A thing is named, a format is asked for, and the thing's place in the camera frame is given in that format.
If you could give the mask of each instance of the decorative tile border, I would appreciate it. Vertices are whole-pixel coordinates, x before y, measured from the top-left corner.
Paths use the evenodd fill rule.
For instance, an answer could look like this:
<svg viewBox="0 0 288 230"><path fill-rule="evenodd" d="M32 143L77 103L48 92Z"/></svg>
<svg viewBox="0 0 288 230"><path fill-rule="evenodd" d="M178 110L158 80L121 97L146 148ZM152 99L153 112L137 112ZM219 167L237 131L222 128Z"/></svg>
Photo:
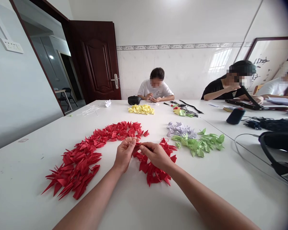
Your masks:
<svg viewBox="0 0 288 230"><path fill-rule="evenodd" d="M117 46L117 50L170 50L170 49L199 49L199 48L229 48L241 47L242 42L231 43L196 43L174 45L141 45L141 46ZM252 42L245 42L244 47L250 47Z"/></svg>

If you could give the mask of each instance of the black cap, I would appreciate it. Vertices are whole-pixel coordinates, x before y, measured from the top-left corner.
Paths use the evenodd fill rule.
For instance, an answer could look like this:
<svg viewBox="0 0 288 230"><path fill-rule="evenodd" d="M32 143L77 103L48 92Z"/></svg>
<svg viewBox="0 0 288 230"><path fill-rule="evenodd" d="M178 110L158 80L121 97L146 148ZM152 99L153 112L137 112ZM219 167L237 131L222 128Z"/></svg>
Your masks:
<svg viewBox="0 0 288 230"><path fill-rule="evenodd" d="M229 67L230 73L238 73L240 76L252 76L256 73L256 66L248 60L237 61Z"/></svg>

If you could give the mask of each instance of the framed calligraphy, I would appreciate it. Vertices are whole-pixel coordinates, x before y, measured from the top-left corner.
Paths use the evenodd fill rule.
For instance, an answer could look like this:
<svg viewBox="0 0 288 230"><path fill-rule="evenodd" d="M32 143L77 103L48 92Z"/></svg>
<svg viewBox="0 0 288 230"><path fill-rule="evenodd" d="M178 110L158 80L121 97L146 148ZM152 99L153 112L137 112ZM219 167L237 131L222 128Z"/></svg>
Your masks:
<svg viewBox="0 0 288 230"><path fill-rule="evenodd" d="M256 85L272 80L280 65L288 60L288 37L255 38L245 60L256 66L256 73L247 89L253 92Z"/></svg>

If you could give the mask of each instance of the black chair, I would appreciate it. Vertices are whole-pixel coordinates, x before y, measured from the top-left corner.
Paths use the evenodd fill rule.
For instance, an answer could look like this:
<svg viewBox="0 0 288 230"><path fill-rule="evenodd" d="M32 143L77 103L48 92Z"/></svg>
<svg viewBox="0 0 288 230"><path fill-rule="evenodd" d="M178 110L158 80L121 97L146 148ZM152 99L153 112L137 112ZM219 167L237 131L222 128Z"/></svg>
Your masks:
<svg viewBox="0 0 288 230"><path fill-rule="evenodd" d="M65 96L63 96L63 93L61 93L61 97L58 98L58 100L60 101L60 104L61 104L61 101L65 101L67 103L67 110L68 110L69 109L69 104L68 104L68 102L66 100L68 100L70 102L70 100L72 99L74 102L70 102L70 103L75 103L76 106L78 107L77 103L75 102L74 98L71 95L71 88L63 88L62 90L65 90L67 99L66 99Z"/></svg>

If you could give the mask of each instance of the floor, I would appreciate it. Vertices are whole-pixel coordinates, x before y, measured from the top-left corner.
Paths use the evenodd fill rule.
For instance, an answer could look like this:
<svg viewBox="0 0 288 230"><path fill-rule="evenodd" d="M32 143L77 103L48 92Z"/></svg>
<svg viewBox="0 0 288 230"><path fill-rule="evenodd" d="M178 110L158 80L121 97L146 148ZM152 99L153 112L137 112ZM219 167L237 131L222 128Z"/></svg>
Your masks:
<svg viewBox="0 0 288 230"><path fill-rule="evenodd" d="M65 103L64 101L62 101L61 103L62 103L62 108L63 108L63 110L64 110L64 111L67 111L67 106L64 106L64 105L66 105L66 103ZM71 102L70 102L70 105L71 105L71 107L72 107L73 110L72 110L71 112L68 112L66 115L68 115L68 114L70 114L70 113L76 111L77 109L80 109L80 108L82 108L83 106L86 105L85 100L80 100L80 101L77 101L76 103L77 103L77 106L78 106L78 107L76 106L75 103L71 103Z"/></svg>

